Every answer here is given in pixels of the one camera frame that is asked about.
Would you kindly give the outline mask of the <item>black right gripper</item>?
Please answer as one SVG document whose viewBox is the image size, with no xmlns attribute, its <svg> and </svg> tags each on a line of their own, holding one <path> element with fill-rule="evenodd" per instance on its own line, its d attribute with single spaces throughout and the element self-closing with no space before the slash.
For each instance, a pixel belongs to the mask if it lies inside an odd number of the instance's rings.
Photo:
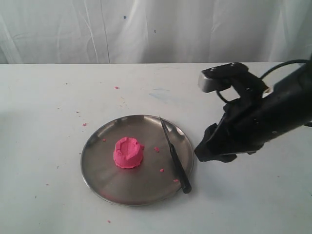
<svg viewBox="0 0 312 234">
<path fill-rule="evenodd" d="M 237 154 L 256 153 L 263 143 L 252 140 L 256 131 L 264 129 L 264 113 L 268 98 L 259 100 L 238 98 L 225 107 L 221 121 L 210 125 L 204 137 L 195 148 L 195 155 L 200 162 L 220 161 L 230 163 L 237 159 Z M 214 153 L 207 146 L 207 141 L 214 134 Z"/>
</svg>

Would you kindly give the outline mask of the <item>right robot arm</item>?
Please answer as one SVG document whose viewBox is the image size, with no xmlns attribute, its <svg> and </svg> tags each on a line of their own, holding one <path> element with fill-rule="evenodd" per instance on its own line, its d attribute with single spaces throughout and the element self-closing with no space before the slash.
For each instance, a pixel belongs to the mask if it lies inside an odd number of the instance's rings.
<svg viewBox="0 0 312 234">
<path fill-rule="evenodd" d="M 254 154 L 263 145 L 312 119 L 312 62 L 299 59 L 300 67 L 270 89 L 242 63 L 228 63 L 201 72 L 199 87 L 219 94 L 234 88 L 237 99 L 225 101 L 219 123 L 210 125 L 195 148 L 202 161 L 224 163 L 238 154 Z"/>
</svg>

